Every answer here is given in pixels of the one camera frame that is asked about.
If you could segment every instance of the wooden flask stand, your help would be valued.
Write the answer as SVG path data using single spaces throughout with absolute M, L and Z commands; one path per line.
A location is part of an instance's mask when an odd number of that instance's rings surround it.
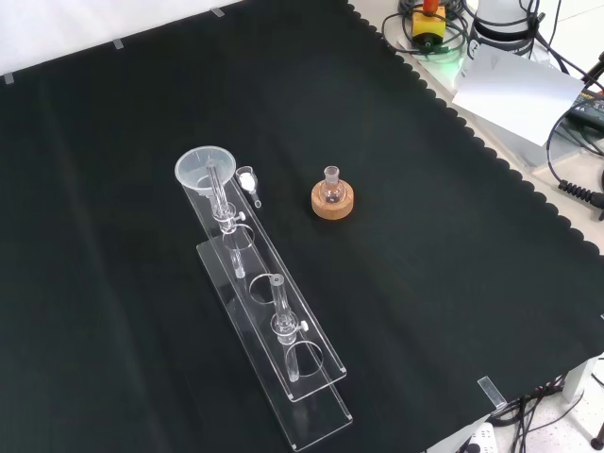
M 344 219 L 345 216 L 352 211 L 352 207 L 355 204 L 355 192 L 352 190 L 350 184 L 340 179 L 340 182 L 344 184 L 346 189 L 346 196 L 344 197 L 344 200 L 342 200 L 340 203 L 327 203 L 319 196 L 319 189 L 321 188 L 321 184 L 324 182 L 325 181 L 319 181 L 312 188 L 312 193 L 310 194 L 312 210 L 314 210 L 314 213 L 319 217 L 327 220 Z

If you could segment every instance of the yellow device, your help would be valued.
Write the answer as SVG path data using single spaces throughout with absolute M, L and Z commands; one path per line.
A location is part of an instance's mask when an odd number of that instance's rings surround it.
M 445 7 L 438 7 L 435 14 L 444 17 Z M 426 16 L 422 10 L 418 10 L 411 16 L 411 24 L 413 42 L 424 46 L 443 43 L 446 30 L 446 23 L 443 19 Z

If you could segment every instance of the black tablecloth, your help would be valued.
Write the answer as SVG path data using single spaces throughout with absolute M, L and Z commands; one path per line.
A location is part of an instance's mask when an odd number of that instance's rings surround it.
M 7 452 L 287 451 L 174 177 L 202 144 L 348 369 L 316 451 L 416 452 L 604 350 L 594 246 L 495 160 L 344 2 L 246 0 L 0 88 L 0 427 Z M 341 222 L 310 211 L 338 165 Z

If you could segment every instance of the electrical outlet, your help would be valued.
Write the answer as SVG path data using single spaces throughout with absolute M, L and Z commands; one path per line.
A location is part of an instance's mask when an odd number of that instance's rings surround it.
M 490 423 L 483 423 L 480 428 L 472 434 L 470 445 L 475 444 L 480 447 L 480 453 L 498 453 L 497 443 L 495 441 L 495 431 Z

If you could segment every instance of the clear acrylic rack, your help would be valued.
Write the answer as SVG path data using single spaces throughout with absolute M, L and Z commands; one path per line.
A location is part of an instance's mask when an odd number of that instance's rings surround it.
M 352 423 L 334 386 L 346 369 L 234 173 L 235 159 L 214 146 L 195 148 L 176 164 L 208 235 L 197 246 L 199 256 L 288 442 L 299 451 Z

